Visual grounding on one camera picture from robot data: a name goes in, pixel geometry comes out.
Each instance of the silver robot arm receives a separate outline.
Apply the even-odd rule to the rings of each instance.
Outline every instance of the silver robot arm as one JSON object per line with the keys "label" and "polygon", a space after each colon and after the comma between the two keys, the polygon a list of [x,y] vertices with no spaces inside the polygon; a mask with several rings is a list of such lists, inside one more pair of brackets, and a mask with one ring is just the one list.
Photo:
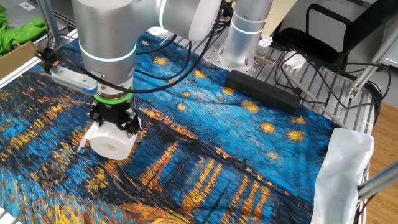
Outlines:
{"label": "silver robot arm", "polygon": [[[72,5],[85,70],[108,83],[130,88],[136,42],[147,29],[161,26],[188,40],[203,40],[213,27],[221,0],[72,0]],[[127,158],[141,130],[132,94],[59,65],[50,71],[56,83],[95,98],[88,113],[95,123],[79,148],[90,139],[98,154]],[[118,142],[123,142],[126,150],[120,150]]]}
{"label": "silver robot arm", "polygon": [[[85,69],[129,88],[136,65],[136,41],[161,26],[191,41],[209,33],[221,0],[73,0]],[[97,100],[125,93],[99,84]]]}

